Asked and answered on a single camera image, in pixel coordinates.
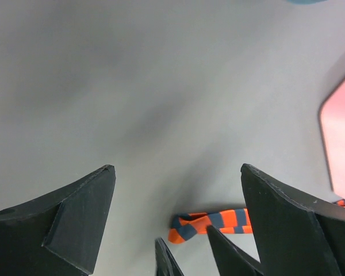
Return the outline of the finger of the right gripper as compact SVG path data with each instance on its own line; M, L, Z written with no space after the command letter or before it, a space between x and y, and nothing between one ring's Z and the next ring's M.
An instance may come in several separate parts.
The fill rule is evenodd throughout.
M210 246L220 275L263 275L260 263L233 244L217 228L206 228Z
M184 276L162 238L155 239L156 276Z

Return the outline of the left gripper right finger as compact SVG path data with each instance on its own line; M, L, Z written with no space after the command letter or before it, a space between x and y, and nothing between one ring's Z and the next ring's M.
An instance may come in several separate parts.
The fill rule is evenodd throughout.
M240 171L264 275L345 275L345 207L250 164Z

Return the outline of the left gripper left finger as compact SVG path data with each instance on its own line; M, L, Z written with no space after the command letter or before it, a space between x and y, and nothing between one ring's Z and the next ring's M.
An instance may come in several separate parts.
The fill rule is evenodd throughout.
M114 166L0 211L0 275L92 275L116 182Z

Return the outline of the orange navy striped tie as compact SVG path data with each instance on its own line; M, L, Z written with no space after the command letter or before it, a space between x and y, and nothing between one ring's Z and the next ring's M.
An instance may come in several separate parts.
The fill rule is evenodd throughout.
M252 234L248 210L227 209L213 213L176 214L171 221L168 241L182 244L195 235L207 234L206 228L210 225L224 234Z

